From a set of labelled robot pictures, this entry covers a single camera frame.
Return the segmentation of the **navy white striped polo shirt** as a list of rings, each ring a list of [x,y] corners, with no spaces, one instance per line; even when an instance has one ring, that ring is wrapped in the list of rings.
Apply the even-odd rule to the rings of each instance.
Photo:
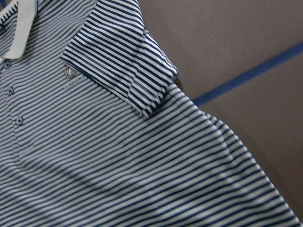
[[[300,227],[177,74],[136,0],[12,0],[0,12],[1,226]]]

